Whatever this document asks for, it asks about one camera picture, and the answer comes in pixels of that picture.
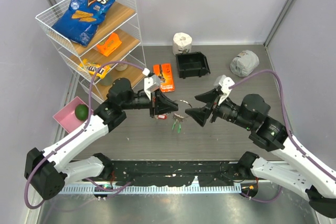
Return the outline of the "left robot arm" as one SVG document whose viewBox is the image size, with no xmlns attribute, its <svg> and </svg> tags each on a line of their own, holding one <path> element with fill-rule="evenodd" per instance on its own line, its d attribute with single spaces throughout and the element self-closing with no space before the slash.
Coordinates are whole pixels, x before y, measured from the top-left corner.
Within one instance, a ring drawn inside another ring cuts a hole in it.
<svg viewBox="0 0 336 224">
<path fill-rule="evenodd" d="M 78 180 L 98 177 L 105 181 L 112 176 L 110 160 L 101 153 L 78 162 L 73 158 L 91 143 L 109 134 L 126 118 L 126 110 L 147 109 L 150 117 L 175 112 L 178 105 L 160 90 L 156 75 L 144 79 L 144 90 L 135 93 L 127 78 L 117 79 L 108 91 L 107 99 L 90 112 L 85 122 L 59 142 L 40 151 L 31 149 L 26 156 L 25 189 L 30 186 L 50 200 L 66 185 Z"/>
</svg>

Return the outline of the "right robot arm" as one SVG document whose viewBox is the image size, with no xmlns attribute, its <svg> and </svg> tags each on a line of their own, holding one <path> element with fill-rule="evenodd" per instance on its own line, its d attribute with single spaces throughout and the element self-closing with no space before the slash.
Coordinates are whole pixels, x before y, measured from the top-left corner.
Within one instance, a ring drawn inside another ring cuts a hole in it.
<svg viewBox="0 0 336 224">
<path fill-rule="evenodd" d="M 316 212 L 335 218 L 335 170 L 308 151 L 286 126 L 270 117 L 270 106 L 260 95 L 246 95 L 241 105 L 217 89 L 195 98 L 205 106 L 185 112 L 200 126 L 217 118 L 240 126 L 250 132 L 249 139 L 255 145 L 278 156 L 293 169 L 275 167 L 257 154 L 246 152 L 237 167 L 240 177 L 255 176 L 275 182 L 307 200 Z"/>
</svg>

